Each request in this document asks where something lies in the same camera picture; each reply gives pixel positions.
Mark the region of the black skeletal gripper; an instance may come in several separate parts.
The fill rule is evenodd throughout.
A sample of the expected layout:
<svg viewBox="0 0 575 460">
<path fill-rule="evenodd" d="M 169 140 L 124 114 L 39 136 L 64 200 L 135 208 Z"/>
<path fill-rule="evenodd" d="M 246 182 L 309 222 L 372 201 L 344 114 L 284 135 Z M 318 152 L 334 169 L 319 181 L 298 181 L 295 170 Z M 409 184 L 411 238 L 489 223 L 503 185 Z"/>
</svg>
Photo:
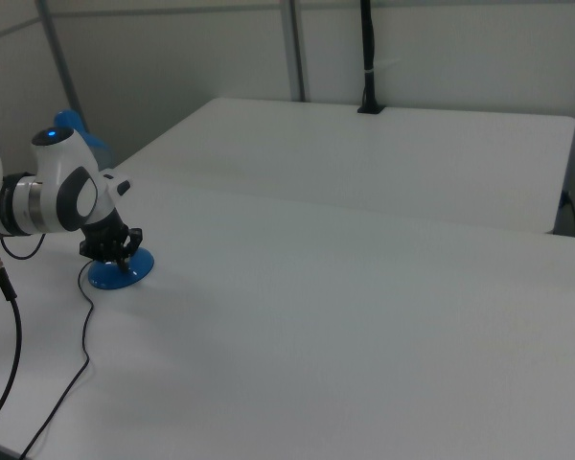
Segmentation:
<svg viewBox="0 0 575 460">
<path fill-rule="evenodd" d="M 128 227 L 119 215 L 108 215 L 98 222 L 85 224 L 81 231 L 80 254 L 92 261 L 116 263 L 123 273 L 129 271 L 129 259 L 143 240 L 143 231 Z"/>
</svg>

